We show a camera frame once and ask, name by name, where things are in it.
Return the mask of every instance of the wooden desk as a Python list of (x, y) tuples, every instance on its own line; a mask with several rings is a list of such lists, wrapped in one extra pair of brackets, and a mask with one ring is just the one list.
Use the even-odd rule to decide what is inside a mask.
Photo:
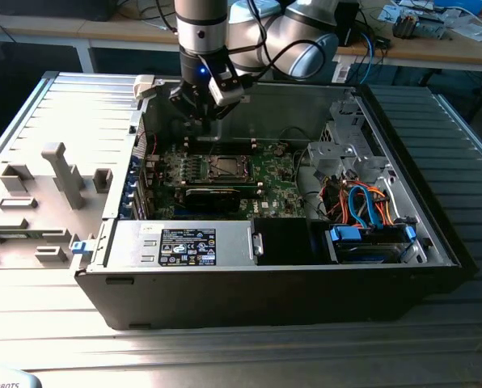
[[(383, 63), (425, 67), (433, 69), (482, 71), (482, 42), (448, 31), (442, 40), (415, 38), (397, 39), (392, 35), (391, 24), (375, 20), (379, 8), (387, 0), (363, 0), (363, 11), (369, 24), (380, 36), (391, 39), (391, 49)], [(147, 23), (114, 15), (106, 22), (91, 22), (81, 19), (40, 18), (29, 16), (0, 15), (0, 24), (20, 43), (60, 44), (75, 47), (83, 71), (92, 73), (94, 63), (92, 48), (144, 49), (152, 51), (177, 51), (178, 40), (170, 32)], [(0, 41), (11, 41), (0, 29)], [(334, 61), (338, 62), (333, 81), (343, 82), (350, 66), (359, 62), (366, 54), (363, 43), (339, 48)]]
[[(391, 40), (391, 48), (383, 60), (385, 65), (482, 71), (482, 42), (468, 39), (451, 30), (448, 30), (441, 40), (395, 38), (392, 35), (392, 24), (377, 20), (380, 9), (389, 3), (387, 0), (363, 1), (363, 12), (369, 25), (377, 35)], [(351, 48), (352, 56), (340, 58), (338, 67), (341, 69), (337, 70), (343, 72), (344, 67), (360, 61), (360, 58), (366, 55), (366, 46), (362, 42), (354, 44)], [(380, 59), (381, 53), (378, 52), (374, 62)]]

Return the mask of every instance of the robotic arm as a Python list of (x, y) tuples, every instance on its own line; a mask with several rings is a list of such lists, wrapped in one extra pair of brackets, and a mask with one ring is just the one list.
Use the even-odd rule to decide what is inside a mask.
[(182, 82), (170, 101), (207, 125), (225, 117), (269, 67), (298, 79), (320, 70), (338, 45), (337, 0), (292, 2), (242, 0), (232, 6), (229, 22), (226, 0), (175, 0)]

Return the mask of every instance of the metal side panel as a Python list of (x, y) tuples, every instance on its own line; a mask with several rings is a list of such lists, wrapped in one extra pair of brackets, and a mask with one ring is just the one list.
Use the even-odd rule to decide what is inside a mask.
[[(60, 75), (63, 82), (123, 82), (123, 76)], [(122, 94), (92, 95), (98, 107), (105, 101), (124, 109), (131, 101)], [(46, 96), (78, 99), (70, 92)], [(95, 146), (107, 149), (111, 141)], [(448, 213), (465, 226), (482, 210)], [(109, 328), (64, 268), (0, 270), (0, 364), (31, 371), (44, 388), (479, 387), (482, 259), (477, 261), (477, 281), (455, 298), (427, 301), (393, 323), (165, 331)]]
[[(460, 227), (457, 232), (467, 249), (472, 254), (477, 253), (471, 244), (482, 242), (481, 141), (441, 96), (432, 95), (428, 89), (402, 87), (398, 90), (394, 87), (372, 86), (371, 90), (379, 103), (387, 103), (386, 106), (382, 105), (385, 115), (397, 129), (441, 206), (450, 210), (450, 220), (457, 221), (454, 217), (458, 214)], [(405, 111), (403, 104), (391, 102), (391, 98), (398, 95), (401, 99), (421, 99), (422, 105), (412, 103), (411, 109)], [(463, 218), (462, 211), (468, 212), (468, 219)], [(480, 212), (481, 217), (476, 217), (475, 212)]]
[[(10, 237), (0, 238), (0, 268), (68, 268), (70, 240), (97, 234), (108, 194), (98, 193), (92, 178), (98, 168), (117, 176), (121, 155), (128, 153), (130, 118), (137, 110), (133, 82), (133, 76), (82, 74), (41, 79), (0, 140), (0, 221), (25, 219), (27, 231), (0, 233)], [(71, 208), (52, 165), (42, 157), (50, 142), (64, 144), (63, 157), (81, 176), (80, 209)], [(10, 190), (2, 175), (19, 190)], [(64, 237), (35, 233), (42, 230)], [(37, 247), (61, 247), (60, 259), (38, 259)]]

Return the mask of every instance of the electronic device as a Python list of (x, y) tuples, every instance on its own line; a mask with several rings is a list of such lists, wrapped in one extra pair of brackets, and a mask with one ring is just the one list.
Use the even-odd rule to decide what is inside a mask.
[(341, 47), (350, 46), (353, 43), (353, 37), (359, 37), (354, 32), (354, 21), (360, 9), (360, 3), (357, 0), (340, 0), (335, 10), (336, 29), (338, 36), (338, 45)]
[(65, 268), (116, 329), (389, 320), (477, 271), (482, 144), (441, 96), (258, 82), (202, 135), (178, 83), (42, 78), (0, 140), (0, 269)]
[(240, 0), (227, 21), (226, 0), (175, 0), (182, 81), (170, 101), (208, 132), (270, 68), (317, 74), (336, 53), (337, 3)]
[(410, 114), (380, 105), (428, 91), (260, 82), (200, 137), (164, 99), (175, 81), (152, 83), (132, 126), (155, 152), (124, 161), (99, 234), (72, 247), (111, 327), (394, 319), (476, 272), (398, 135)]
[(441, 20), (429, 15), (418, 15), (411, 10), (401, 10), (392, 26), (396, 38), (411, 39), (415, 36), (441, 39), (446, 27)]

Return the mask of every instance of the warning label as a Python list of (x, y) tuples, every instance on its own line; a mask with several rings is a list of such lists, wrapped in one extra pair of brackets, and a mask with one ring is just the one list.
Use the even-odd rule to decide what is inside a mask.
[(159, 264), (216, 265), (215, 229), (164, 229)]

